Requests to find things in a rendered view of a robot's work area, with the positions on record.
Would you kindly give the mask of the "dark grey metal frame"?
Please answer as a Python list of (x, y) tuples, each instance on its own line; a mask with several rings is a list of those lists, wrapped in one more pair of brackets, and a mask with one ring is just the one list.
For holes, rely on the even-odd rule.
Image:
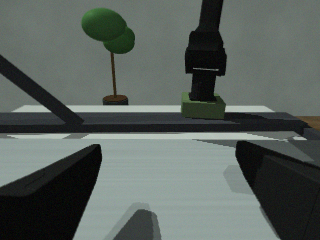
[(0, 74), (58, 116), (67, 124), (82, 124), (84, 120), (53, 95), (0, 55)]

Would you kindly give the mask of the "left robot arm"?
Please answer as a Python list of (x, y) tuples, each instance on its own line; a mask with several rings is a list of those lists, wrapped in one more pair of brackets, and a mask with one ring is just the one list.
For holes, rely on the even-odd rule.
[(191, 101), (217, 101), (214, 96), (216, 76), (225, 76), (227, 62), (219, 32), (222, 6), (223, 0), (202, 0), (199, 26), (189, 35), (185, 51), (185, 73), (193, 74), (192, 94), (189, 92)]

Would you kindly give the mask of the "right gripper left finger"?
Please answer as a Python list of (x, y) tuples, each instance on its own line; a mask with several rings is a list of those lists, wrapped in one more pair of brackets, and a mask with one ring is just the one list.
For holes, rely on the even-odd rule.
[(73, 240), (102, 162), (92, 144), (0, 187), (0, 240)]

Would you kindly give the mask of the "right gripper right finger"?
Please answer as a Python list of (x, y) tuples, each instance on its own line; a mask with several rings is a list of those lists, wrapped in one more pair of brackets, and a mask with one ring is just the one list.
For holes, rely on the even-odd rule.
[(238, 141), (242, 173), (281, 240), (320, 240), (320, 167)]

